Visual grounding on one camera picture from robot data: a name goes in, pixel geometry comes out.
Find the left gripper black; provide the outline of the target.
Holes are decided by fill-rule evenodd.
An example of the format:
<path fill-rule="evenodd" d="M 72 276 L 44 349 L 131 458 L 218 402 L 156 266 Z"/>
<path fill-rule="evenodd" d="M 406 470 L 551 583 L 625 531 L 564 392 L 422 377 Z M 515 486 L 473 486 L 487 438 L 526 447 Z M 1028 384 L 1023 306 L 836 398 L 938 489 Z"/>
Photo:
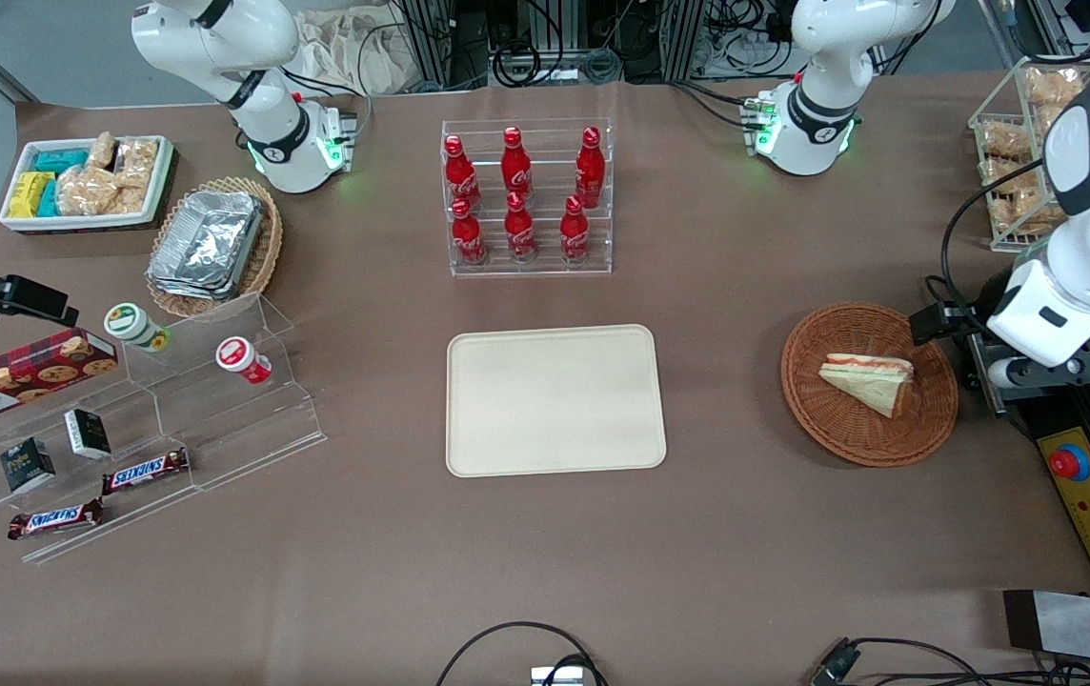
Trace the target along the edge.
<path fill-rule="evenodd" d="M 985 401 L 986 408 L 996 418 L 1017 420 L 1010 394 L 1000 390 L 989 377 L 989 369 L 994 363 L 1018 356 L 1005 342 L 998 342 L 988 335 L 974 332 L 972 304 L 959 306 L 954 301 L 936 301 L 908 316 L 908 329 L 915 347 L 923 347 L 933 340 L 950 339 L 955 347 L 966 347 L 960 381 L 968 390 L 976 392 Z"/>

